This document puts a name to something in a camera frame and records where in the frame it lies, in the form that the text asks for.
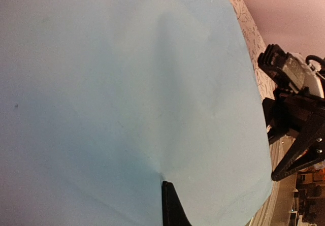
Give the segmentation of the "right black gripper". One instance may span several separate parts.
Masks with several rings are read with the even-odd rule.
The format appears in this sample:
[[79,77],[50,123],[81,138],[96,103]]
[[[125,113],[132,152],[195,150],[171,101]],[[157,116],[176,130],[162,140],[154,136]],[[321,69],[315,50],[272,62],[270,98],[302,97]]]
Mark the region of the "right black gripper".
[[275,98],[263,100],[269,143],[283,136],[294,142],[271,174],[280,181],[301,169],[324,160],[324,99],[301,93],[274,91]]

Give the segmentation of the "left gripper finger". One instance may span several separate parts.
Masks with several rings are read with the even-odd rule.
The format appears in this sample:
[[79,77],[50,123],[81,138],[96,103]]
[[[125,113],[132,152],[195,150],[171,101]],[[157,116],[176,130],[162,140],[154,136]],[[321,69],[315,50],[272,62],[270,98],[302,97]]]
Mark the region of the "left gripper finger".
[[173,183],[162,182],[161,198],[163,226],[191,226]]

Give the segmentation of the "blue wrapping paper sheet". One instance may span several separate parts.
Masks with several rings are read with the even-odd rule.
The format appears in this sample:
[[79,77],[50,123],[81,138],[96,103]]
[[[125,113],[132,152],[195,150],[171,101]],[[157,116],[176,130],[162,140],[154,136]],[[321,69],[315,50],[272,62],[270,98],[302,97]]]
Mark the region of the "blue wrapping paper sheet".
[[271,170],[229,0],[1,0],[1,225],[245,225]]

